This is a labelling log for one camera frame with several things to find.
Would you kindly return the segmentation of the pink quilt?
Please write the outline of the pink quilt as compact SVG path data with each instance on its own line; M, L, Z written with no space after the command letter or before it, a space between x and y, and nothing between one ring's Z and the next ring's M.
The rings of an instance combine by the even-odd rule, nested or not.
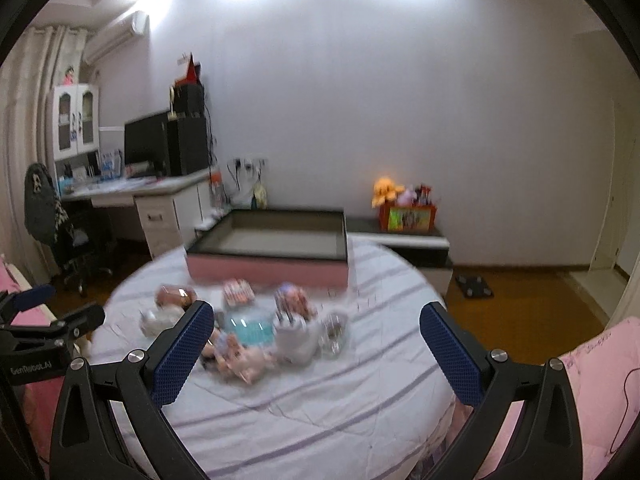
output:
M638 318L544 365L496 363L442 464L447 479L638 478Z

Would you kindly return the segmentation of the white astronaut figurine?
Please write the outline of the white astronaut figurine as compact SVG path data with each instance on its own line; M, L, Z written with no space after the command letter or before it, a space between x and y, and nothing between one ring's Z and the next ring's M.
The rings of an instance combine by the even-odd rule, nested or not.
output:
M155 338L164 330L170 330L184 315L176 306L156 307L141 313L140 330L145 337Z

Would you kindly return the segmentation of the beige curtain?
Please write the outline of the beige curtain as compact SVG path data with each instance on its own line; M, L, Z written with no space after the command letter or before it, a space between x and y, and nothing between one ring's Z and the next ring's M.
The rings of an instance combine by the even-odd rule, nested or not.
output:
M29 27L1 65L1 255L37 282L55 264L26 231L24 177L33 162L50 162L47 97L67 72L79 74L87 39L84 28Z

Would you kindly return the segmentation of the pink pig doll figurine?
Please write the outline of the pink pig doll figurine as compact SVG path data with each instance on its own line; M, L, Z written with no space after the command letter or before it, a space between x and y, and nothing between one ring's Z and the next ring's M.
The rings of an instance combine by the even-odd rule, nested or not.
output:
M267 370L276 366L274 356L255 346L244 346L234 333L215 328L202 352L205 367L213 367L224 378L238 378L254 384Z

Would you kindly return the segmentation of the black bathroom scale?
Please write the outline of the black bathroom scale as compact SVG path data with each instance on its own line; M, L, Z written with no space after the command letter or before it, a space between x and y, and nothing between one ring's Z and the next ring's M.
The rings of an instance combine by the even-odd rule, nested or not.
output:
M454 279L458 289L466 299L492 298L494 292L487 282L479 275L457 275Z

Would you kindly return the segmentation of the doll on cabinet top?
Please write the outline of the doll on cabinet top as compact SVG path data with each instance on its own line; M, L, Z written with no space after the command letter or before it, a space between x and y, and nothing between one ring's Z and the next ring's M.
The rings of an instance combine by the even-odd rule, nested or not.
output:
M64 86L72 86L73 84L76 84L75 69L73 66L68 66L66 68L62 84L64 84Z

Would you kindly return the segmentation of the black computer tower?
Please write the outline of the black computer tower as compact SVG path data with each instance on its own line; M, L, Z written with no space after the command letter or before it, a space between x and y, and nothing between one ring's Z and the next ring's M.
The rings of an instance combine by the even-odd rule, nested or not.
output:
M183 117L167 122L167 174L183 177L208 165L208 135L204 117Z

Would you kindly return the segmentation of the purple plush toy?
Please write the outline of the purple plush toy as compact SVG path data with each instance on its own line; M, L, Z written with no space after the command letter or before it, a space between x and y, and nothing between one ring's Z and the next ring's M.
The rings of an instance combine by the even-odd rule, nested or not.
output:
M416 200L416 190L412 186L405 188L397 197L396 204L399 207L410 207Z

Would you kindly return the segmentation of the white desk with drawers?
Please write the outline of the white desk with drawers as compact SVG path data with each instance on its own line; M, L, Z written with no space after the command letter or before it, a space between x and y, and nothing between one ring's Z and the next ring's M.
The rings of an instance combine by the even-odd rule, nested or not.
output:
M153 259L189 245L196 227L212 211L208 169L183 177L80 184L62 196L63 202L72 200L88 200L94 208L134 207Z

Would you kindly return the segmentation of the clear plastic jar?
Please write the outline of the clear plastic jar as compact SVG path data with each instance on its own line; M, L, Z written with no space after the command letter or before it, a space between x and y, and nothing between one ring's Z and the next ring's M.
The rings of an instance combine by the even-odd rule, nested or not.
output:
M321 322L319 346L322 354L329 358L338 356L347 338L348 316L343 312L330 312Z

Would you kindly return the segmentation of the wall power outlet strip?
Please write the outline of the wall power outlet strip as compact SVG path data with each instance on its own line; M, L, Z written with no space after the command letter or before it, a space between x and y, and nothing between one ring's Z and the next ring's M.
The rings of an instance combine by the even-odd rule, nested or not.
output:
M232 159L232 166L240 170L244 168L246 171L250 170L264 170L267 167L268 159L265 157L254 157L254 158L234 158Z

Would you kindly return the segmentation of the white air conditioner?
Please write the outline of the white air conditioner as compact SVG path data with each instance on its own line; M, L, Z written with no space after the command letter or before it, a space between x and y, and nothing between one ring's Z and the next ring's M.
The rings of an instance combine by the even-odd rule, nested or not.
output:
M149 15L136 11L99 30L87 41L82 59L93 65L105 55L122 47L130 40L143 37L149 28Z

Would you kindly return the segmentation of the brown bread toy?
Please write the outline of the brown bread toy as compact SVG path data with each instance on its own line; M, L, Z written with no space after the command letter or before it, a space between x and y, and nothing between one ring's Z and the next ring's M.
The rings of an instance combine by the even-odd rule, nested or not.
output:
M195 290L186 286L162 285L155 293L155 304L160 308L177 307L186 310L197 299Z

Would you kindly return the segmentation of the yellow blue snack bag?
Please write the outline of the yellow blue snack bag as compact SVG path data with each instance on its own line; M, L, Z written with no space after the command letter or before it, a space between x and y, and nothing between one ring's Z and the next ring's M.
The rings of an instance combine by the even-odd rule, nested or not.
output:
M266 209L268 207L268 193L262 182L257 182L253 186L252 203L253 209Z

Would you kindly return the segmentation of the striped white table cloth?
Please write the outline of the striped white table cloth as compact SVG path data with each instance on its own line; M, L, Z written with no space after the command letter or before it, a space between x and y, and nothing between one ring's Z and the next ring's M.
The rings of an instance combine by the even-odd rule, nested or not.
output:
M433 286L375 244L349 243L344 350L253 385L195 367L166 418L213 479L403 479L445 441L454 393L419 332Z

